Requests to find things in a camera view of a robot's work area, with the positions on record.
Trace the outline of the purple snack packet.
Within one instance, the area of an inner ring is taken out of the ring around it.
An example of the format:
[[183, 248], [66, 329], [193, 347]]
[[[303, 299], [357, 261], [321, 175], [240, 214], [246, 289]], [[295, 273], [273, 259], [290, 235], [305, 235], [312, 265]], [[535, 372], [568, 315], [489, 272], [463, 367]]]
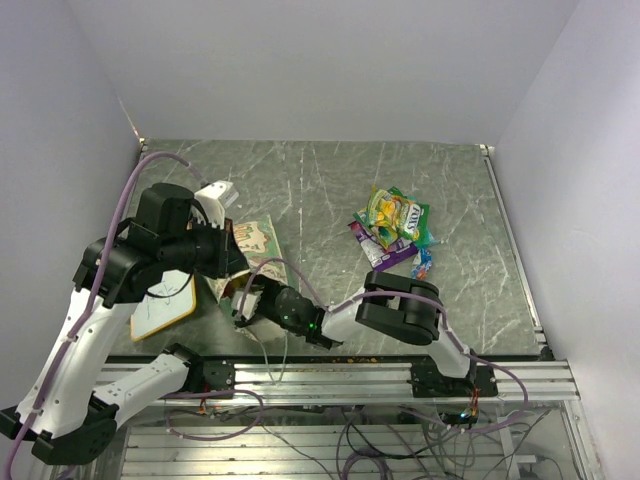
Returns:
[[406, 239], [400, 238], [388, 248], [382, 247], [375, 236], [370, 234], [360, 223], [353, 221], [349, 224], [366, 258], [374, 271], [382, 272], [391, 267], [413, 258], [417, 247]]

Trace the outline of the blue red snack packet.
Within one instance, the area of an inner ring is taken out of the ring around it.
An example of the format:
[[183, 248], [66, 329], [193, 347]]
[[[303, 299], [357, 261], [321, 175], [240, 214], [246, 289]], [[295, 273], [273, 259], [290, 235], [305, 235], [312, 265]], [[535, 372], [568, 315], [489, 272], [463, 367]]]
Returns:
[[429, 248], [421, 247], [412, 263], [411, 278], [424, 281], [432, 267], [433, 259]]

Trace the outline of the green yellow Fox's candy packet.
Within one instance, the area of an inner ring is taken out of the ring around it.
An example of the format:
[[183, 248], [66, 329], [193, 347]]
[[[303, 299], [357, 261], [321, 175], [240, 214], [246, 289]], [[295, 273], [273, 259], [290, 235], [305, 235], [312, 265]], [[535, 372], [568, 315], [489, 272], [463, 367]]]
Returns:
[[420, 248], [424, 247], [421, 243], [429, 231], [429, 209], [429, 205], [405, 196], [396, 187], [373, 186], [364, 210], [369, 225], [391, 227], [399, 239], [406, 239]]

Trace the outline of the teal snack packet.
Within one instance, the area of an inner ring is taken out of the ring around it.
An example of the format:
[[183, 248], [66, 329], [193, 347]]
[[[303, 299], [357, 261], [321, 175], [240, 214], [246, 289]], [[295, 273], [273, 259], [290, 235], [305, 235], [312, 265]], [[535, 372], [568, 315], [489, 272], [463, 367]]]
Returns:
[[430, 231], [428, 231], [423, 240], [421, 245], [426, 247], [426, 248], [431, 248], [433, 246], [439, 245], [441, 243], [441, 241], [439, 239], [437, 239]]

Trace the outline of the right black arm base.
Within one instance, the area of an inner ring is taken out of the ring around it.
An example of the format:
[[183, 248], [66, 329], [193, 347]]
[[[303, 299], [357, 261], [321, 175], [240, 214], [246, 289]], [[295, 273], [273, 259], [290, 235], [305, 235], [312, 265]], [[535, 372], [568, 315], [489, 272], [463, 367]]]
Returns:
[[413, 363], [407, 383], [415, 398], [470, 398], [474, 393], [481, 398], [498, 395], [493, 368], [475, 361], [470, 363], [470, 371], [464, 378], [442, 375], [432, 360]]

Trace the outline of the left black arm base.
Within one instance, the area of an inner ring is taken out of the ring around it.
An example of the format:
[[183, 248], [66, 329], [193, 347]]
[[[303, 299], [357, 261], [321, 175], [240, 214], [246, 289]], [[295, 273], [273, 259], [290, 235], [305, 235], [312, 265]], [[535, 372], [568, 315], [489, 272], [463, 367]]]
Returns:
[[188, 394], [220, 393], [220, 398], [231, 399], [236, 370], [227, 360], [204, 360], [194, 357], [185, 362], [188, 373], [183, 386], [171, 398], [186, 398]]

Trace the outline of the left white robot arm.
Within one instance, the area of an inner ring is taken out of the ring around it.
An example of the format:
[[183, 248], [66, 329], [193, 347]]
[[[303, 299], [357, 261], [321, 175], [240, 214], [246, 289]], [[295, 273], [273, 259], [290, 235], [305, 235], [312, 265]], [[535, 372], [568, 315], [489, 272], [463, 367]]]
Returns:
[[197, 192], [157, 183], [144, 190], [134, 217], [85, 249], [43, 370], [25, 398], [1, 412], [3, 436], [31, 442], [47, 465], [83, 465], [155, 400], [192, 397], [204, 387], [203, 359], [179, 344], [120, 381], [95, 383], [120, 329], [165, 273], [220, 279], [247, 268], [225, 215], [237, 197], [227, 181]]

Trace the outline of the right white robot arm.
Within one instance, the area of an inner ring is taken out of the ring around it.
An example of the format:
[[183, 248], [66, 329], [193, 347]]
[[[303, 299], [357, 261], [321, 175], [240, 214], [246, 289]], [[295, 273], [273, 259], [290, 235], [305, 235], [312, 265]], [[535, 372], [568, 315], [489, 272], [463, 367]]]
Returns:
[[371, 271], [362, 288], [330, 309], [263, 275], [255, 280], [259, 294], [255, 312], [310, 344], [331, 349], [372, 330], [425, 348], [448, 393], [463, 395], [476, 383], [472, 351], [449, 328], [439, 290], [431, 283]]

